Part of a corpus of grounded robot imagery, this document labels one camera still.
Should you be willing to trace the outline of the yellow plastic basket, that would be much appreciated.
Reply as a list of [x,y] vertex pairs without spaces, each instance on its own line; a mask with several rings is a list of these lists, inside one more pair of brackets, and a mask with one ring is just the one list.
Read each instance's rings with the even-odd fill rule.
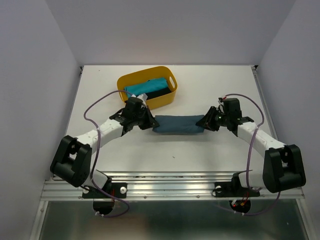
[[171,104],[176,95],[178,83],[171,70],[165,66],[136,71],[117,80],[117,89],[123,102],[131,94],[139,96],[146,94],[146,104],[150,109],[156,109]]

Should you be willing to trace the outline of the dark blue-grey t shirt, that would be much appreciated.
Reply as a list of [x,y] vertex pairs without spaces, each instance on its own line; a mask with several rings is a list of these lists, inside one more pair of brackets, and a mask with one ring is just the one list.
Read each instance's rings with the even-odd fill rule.
[[202,134],[204,128],[197,126],[204,115],[156,115],[155,120],[159,126],[154,127],[152,131],[157,134],[167,135],[196,135]]

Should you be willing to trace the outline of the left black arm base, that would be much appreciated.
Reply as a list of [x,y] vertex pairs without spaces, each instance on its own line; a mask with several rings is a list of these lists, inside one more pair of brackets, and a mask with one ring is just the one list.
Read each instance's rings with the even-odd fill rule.
[[[127,197],[128,184],[126,182],[113,182],[111,177],[99,170],[93,172],[93,180],[100,189],[109,195],[119,199]],[[82,189],[83,199],[110,199],[95,187],[89,177],[82,186],[84,187]]]

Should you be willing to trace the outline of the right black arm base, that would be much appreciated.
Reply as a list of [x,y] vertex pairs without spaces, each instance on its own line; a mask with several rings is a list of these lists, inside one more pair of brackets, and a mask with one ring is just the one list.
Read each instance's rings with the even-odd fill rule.
[[211,195],[216,198],[259,197],[259,191],[242,187],[239,178],[240,173],[234,173],[230,181],[215,182]]

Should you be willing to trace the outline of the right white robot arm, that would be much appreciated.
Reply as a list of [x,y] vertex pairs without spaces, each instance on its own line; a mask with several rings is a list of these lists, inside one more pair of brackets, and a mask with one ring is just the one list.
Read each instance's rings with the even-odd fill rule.
[[[258,192],[260,189],[278,193],[306,184],[303,158],[297,145],[278,141],[261,130],[252,118],[243,116],[236,97],[221,97],[218,102],[219,105],[210,107],[196,125],[212,132],[225,127],[249,144],[246,169],[235,173],[230,182],[233,194],[242,195],[247,190]],[[263,158],[261,173],[250,170],[253,150]]]

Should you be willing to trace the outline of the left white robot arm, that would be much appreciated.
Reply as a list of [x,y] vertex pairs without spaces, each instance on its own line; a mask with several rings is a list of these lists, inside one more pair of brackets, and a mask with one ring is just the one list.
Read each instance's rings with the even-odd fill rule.
[[50,172],[74,187],[94,188],[100,197],[111,193],[111,178],[96,170],[100,148],[130,132],[158,127],[159,123],[143,100],[130,97],[125,107],[110,116],[96,129],[77,137],[66,135],[59,143]]

